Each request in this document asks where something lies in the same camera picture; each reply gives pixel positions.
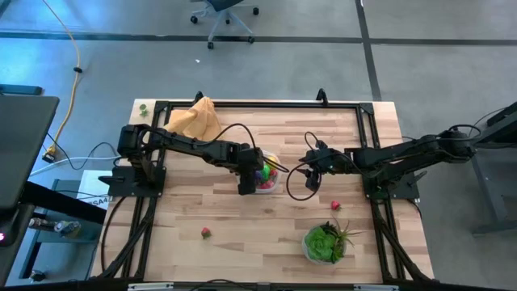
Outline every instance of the desk leg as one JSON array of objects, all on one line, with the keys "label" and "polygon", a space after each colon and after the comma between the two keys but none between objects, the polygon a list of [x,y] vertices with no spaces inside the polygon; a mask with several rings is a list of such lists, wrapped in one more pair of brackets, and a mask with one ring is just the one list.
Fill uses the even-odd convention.
[{"label": "desk leg", "polygon": [[104,209],[68,197],[32,182],[25,183],[20,201],[22,203],[64,213],[71,217],[96,222],[101,225],[104,223],[104,217],[106,216],[106,210]]}]

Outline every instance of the colorful candy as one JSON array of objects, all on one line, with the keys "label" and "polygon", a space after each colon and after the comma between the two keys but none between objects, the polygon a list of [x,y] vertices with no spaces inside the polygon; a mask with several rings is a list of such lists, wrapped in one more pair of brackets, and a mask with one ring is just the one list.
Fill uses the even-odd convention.
[{"label": "colorful candy", "polygon": [[[268,158],[278,162],[278,160],[272,156],[268,156]],[[263,169],[255,172],[255,185],[257,189],[268,190],[273,188],[278,179],[278,174],[279,172],[273,166],[264,163]]]}]

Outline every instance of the black desk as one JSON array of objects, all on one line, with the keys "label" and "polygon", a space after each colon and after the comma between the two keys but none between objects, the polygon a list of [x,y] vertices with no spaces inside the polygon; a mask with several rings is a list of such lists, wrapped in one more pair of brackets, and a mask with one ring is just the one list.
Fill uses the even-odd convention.
[{"label": "black desk", "polygon": [[105,210],[27,182],[54,117],[56,97],[0,95],[0,286],[36,206],[103,224]]}]

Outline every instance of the yellow cloth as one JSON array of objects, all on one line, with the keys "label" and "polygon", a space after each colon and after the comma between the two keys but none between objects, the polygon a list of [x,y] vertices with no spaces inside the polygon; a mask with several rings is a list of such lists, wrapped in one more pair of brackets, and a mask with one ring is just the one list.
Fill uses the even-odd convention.
[{"label": "yellow cloth", "polygon": [[211,141],[221,132],[221,124],[209,97],[203,97],[190,109],[173,110],[169,124],[163,128],[169,133],[176,132],[201,141]]}]

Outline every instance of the plant pot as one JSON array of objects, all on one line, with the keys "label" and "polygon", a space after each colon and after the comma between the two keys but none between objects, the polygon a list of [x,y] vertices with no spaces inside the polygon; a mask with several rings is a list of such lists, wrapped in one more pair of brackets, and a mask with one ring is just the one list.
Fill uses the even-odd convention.
[{"label": "plant pot", "polygon": [[[310,229],[309,231],[307,231],[307,233],[304,235],[304,237],[301,239],[301,248],[302,250],[304,251],[304,255],[305,255],[305,258],[307,258],[309,261],[315,263],[315,264],[320,264],[320,265],[332,265],[332,264],[337,264],[339,263],[339,261],[341,261],[343,258],[339,258],[338,260],[336,260],[335,262],[327,262],[327,261],[324,261],[324,260],[319,260],[319,259],[311,259],[311,257],[309,256],[309,248],[307,247],[307,244],[305,243],[305,238],[307,237],[307,235],[310,234],[311,231],[313,231],[314,229],[316,229],[317,227],[321,227],[323,225],[319,225],[319,226],[314,226],[312,229]],[[347,253],[347,243],[346,242],[343,242],[343,254],[346,254]]]}]

